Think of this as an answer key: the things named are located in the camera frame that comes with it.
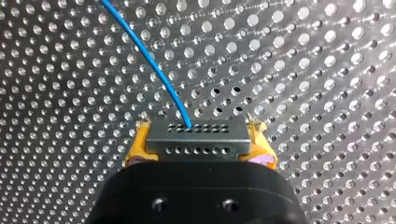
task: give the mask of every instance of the metal surface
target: metal surface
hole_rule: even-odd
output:
[[[395,223],[395,1],[113,1],[189,113],[266,120],[312,223]],[[82,223],[176,110],[96,1],[0,1],[0,223]]]
[[[195,119],[192,129],[181,120],[157,119],[146,140],[148,152],[160,161],[237,161],[249,152],[244,116],[233,119]]]

